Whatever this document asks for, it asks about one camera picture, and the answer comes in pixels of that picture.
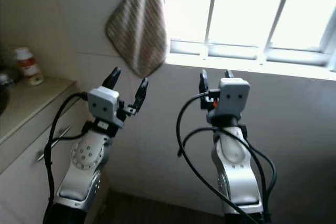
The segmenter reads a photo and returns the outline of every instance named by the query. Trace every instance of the white wall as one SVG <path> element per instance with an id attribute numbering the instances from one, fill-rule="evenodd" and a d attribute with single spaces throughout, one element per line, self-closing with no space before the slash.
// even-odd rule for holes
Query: white wall
<path id="1" fill-rule="evenodd" d="M 0 41 L 9 55 L 28 46 L 45 75 L 76 80 L 74 51 L 57 0 L 0 0 Z"/>
<path id="2" fill-rule="evenodd" d="M 119 0 L 59 0 L 66 17 L 79 80 L 95 87 L 114 66 L 122 68 L 117 90 L 133 102 L 140 80 L 117 57 L 103 26 Z M 200 68 L 164 64 L 150 76 L 140 113 L 127 119 L 115 138 L 107 167 L 112 188 L 127 193 L 220 214 L 219 200 L 176 157 L 175 122 L 184 101 L 197 92 Z M 208 69 L 216 87 L 223 71 Z M 270 208 L 275 223 L 332 222 L 336 201 L 336 83 L 333 81 L 235 72 L 252 89 L 244 112 L 249 139 L 272 157 L 278 183 Z M 205 112 L 193 105 L 183 123 L 187 130 L 206 125 Z M 214 184 L 211 136 L 188 146 L 195 164 Z"/>

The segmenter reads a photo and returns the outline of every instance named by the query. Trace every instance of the dark floor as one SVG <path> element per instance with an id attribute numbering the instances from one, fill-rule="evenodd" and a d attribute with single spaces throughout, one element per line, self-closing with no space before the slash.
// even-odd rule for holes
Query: dark floor
<path id="1" fill-rule="evenodd" d="M 95 224 L 223 224 L 221 216 L 111 192 Z"/>

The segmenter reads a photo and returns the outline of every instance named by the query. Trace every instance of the striped towel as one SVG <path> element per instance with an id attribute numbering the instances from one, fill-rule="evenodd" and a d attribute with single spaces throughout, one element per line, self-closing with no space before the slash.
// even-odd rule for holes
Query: striped towel
<path id="1" fill-rule="evenodd" d="M 106 23 L 106 36 L 140 78 L 165 60 L 169 43 L 163 6 L 163 0 L 122 0 Z"/>

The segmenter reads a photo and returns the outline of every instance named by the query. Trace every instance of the metal handle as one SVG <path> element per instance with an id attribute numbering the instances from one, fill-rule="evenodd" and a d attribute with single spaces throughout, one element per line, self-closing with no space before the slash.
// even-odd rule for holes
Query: metal handle
<path id="1" fill-rule="evenodd" d="M 71 125 L 69 125 L 68 127 L 66 127 L 66 129 L 65 129 L 61 134 L 59 134 L 58 137 L 63 137 L 65 134 L 67 134 L 67 132 L 68 132 L 70 129 L 71 129 Z M 53 142 L 53 144 L 51 145 L 51 148 L 54 148 L 54 146 L 55 146 L 57 143 L 58 143 L 58 140 L 55 141 L 55 142 Z M 38 152 L 38 155 L 39 155 L 39 157 L 38 157 L 37 161 L 41 161 L 41 160 L 44 158 L 44 153 L 43 153 L 43 151 Z"/>

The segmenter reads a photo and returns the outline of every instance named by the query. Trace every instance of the window pane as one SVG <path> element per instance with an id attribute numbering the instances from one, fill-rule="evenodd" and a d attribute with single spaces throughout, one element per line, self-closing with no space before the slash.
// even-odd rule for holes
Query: window pane
<path id="1" fill-rule="evenodd" d="M 215 0 L 209 39 L 259 46 L 269 32 L 280 0 Z"/>
<path id="2" fill-rule="evenodd" d="M 210 0 L 166 0 L 167 25 L 172 39 L 203 42 Z"/>
<path id="3" fill-rule="evenodd" d="M 336 0 L 287 0 L 271 42 L 274 47 L 319 48 Z"/>

